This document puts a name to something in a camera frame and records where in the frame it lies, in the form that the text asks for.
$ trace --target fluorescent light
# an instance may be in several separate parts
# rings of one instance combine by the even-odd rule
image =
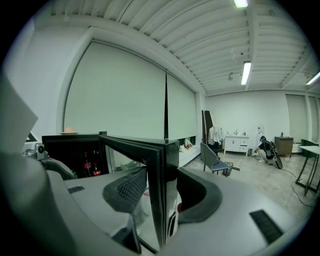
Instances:
[[[249,74],[250,74],[251,62],[245,61],[243,63],[243,73],[242,73],[242,81],[241,85],[244,86],[247,83]]]
[[[235,6],[238,8],[247,7],[248,2],[247,0],[234,0]]]
[[[316,81],[318,78],[320,77],[320,71],[314,76],[312,77],[308,82],[306,82],[306,85],[311,85],[314,81]]]

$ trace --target person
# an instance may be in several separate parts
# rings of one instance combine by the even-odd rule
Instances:
[[[272,165],[271,161],[275,154],[273,153],[270,142],[267,141],[265,136],[261,136],[260,141],[261,144],[254,151],[258,156],[258,162]]]

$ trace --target red bottle label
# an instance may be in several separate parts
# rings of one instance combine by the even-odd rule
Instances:
[[[101,171],[100,170],[94,170],[93,171],[93,175],[94,176],[99,176],[99,175],[101,175]]]
[[[91,163],[90,162],[85,162],[84,163],[84,169],[90,169],[91,168]]]

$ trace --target window shade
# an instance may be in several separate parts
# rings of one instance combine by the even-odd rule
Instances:
[[[167,75],[168,133],[170,140],[197,135],[195,94]]]
[[[165,79],[165,72],[150,62],[93,42],[71,82],[64,128],[163,139]]]
[[[289,110],[290,135],[293,141],[301,143],[307,139],[307,108],[305,97],[300,95],[286,95]]]
[[[313,142],[318,141],[318,111],[315,97],[309,97],[310,108],[311,108],[311,122],[312,122],[312,140]]]

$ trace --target blue chair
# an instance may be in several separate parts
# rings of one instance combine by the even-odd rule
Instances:
[[[212,173],[227,170],[230,166],[226,163],[218,160],[217,155],[208,147],[208,145],[201,143],[201,159],[204,162],[203,171],[206,170],[206,166],[210,168]]]

